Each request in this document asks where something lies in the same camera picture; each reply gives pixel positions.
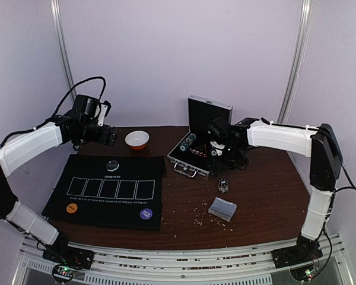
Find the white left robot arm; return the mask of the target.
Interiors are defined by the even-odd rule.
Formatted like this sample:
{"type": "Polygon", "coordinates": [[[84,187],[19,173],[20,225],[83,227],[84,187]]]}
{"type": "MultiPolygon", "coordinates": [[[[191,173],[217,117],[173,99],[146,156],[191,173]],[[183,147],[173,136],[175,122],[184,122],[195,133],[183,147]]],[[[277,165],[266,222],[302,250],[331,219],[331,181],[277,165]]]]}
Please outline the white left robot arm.
{"type": "Polygon", "coordinates": [[[114,146],[117,129],[110,125],[75,123],[47,123],[45,126],[9,140],[0,147],[0,219],[18,226],[46,245],[61,264],[69,263],[74,252],[70,246],[58,240],[59,230],[41,218],[34,210],[22,203],[14,194],[8,178],[30,164],[45,152],[70,141],[92,141],[114,146]]]}

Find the clear acrylic dealer button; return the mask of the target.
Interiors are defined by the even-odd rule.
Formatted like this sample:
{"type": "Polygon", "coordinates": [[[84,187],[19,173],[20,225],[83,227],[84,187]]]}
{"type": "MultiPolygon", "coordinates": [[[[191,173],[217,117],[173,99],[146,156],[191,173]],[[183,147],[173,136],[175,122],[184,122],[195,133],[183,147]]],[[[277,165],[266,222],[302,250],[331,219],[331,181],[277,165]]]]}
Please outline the clear acrylic dealer button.
{"type": "Polygon", "coordinates": [[[117,160],[110,160],[106,164],[106,169],[108,172],[114,172],[118,170],[118,168],[119,168],[119,162],[117,160]]]}

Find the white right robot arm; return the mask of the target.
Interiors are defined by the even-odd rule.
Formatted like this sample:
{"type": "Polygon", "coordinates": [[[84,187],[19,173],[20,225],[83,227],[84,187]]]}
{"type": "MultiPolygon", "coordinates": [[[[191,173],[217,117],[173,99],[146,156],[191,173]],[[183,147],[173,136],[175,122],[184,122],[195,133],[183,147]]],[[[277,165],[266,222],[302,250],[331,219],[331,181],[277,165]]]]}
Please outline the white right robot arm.
{"type": "Polygon", "coordinates": [[[246,167],[248,152],[257,148],[284,151],[308,161],[310,200],[298,245],[292,251],[296,261],[306,261],[314,254],[314,243],[330,216],[344,163],[332,126],[285,125],[265,118],[244,118],[232,125],[216,118],[209,124],[207,133],[221,147],[215,159],[219,172],[246,167]]]}

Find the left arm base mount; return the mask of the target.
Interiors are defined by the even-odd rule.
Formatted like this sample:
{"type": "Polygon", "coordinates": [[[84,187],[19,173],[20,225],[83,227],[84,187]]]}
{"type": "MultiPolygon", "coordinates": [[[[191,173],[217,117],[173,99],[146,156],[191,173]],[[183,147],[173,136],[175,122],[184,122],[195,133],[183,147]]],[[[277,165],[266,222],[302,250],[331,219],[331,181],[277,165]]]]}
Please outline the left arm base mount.
{"type": "Polygon", "coordinates": [[[89,270],[93,263],[94,252],[69,246],[64,253],[57,252],[54,249],[46,249],[42,254],[42,258],[79,270],[89,270]]]}

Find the orange big blind button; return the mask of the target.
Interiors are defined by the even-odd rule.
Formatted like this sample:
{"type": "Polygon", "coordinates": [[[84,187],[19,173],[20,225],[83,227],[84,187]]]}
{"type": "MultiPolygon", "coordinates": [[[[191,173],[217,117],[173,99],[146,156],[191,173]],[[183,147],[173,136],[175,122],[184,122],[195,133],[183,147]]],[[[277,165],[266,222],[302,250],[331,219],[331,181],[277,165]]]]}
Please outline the orange big blind button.
{"type": "Polygon", "coordinates": [[[68,214],[74,214],[78,210],[78,205],[76,203],[70,203],[66,206],[66,212],[68,214]]]}

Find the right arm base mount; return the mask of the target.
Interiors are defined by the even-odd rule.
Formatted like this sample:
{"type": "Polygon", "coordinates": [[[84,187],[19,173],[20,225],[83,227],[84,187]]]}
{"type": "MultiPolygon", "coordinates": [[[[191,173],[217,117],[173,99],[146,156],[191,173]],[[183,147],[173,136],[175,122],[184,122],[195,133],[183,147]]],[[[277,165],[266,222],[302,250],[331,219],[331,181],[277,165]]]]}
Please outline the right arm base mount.
{"type": "Polygon", "coordinates": [[[323,252],[319,245],[316,246],[312,252],[305,247],[290,246],[287,248],[275,249],[271,254],[276,269],[310,262],[314,257],[321,258],[323,256],[323,252]]]}

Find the poker chip stack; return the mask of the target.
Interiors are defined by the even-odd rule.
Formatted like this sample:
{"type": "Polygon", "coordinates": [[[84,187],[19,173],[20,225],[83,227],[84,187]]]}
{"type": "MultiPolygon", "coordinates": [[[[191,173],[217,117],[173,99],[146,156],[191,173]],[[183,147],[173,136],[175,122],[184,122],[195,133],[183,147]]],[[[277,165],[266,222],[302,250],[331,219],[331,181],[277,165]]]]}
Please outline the poker chip stack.
{"type": "Polygon", "coordinates": [[[229,189],[229,181],[227,179],[221,178],[218,181],[218,191],[222,194],[226,194],[229,189]]]}

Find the blue small blind button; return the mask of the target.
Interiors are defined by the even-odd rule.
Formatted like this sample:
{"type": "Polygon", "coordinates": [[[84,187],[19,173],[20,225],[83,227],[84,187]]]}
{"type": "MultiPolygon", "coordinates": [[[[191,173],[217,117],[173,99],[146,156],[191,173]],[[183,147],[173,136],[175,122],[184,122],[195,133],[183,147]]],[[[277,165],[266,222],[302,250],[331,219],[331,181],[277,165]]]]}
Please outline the blue small blind button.
{"type": "Polygon", "coordinates": [[[153,217],[153,211],[150,208],[144,208],[140,211],[139,216],[142,220],[149,220],[153,217]]]}

